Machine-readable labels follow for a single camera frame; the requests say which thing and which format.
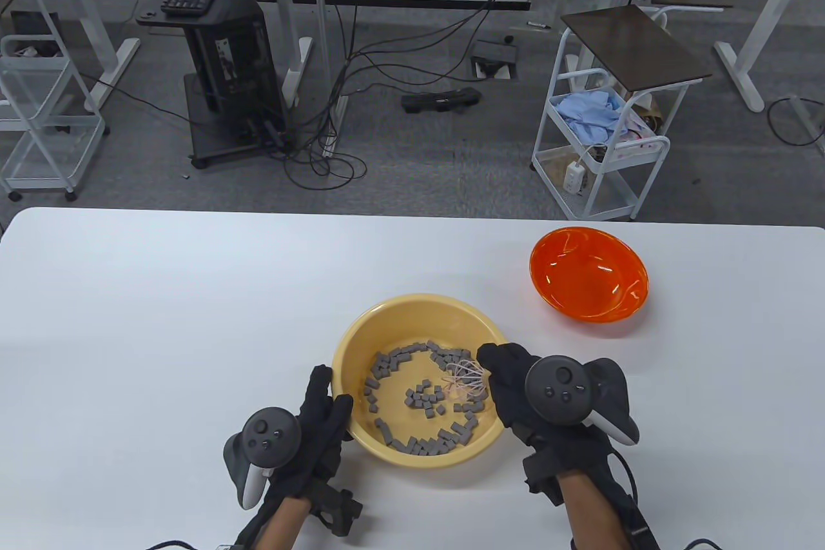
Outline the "person's right hand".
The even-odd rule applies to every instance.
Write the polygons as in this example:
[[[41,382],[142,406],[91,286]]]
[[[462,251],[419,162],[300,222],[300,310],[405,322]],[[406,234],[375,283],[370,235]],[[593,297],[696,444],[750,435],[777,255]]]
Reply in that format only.
[[[523,460],[531,493],[563,505],[561,478],[568,473],[583,473],[600,491],[623,491],[610,470],[613,449],[604,432],[583,424],[551,424],[528,403],[525,379],[537,356],[517,343],[488,343],[480,347],[477,359],[490,373],[489,388],[501,422],[534,450]]]

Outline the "person's left hand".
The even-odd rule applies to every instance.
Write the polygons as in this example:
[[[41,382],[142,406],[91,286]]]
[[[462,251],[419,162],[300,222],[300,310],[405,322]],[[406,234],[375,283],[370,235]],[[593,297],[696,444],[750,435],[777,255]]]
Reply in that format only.
[[[263,506],[277,507],[283,499],[307,497],[313,482],[327,484],[336,475],[353,413],[353,397],[331,397],[332,376],[332,368],[326,365],[313,368],[297,416],[301,431],[298,452],[276,471]]]

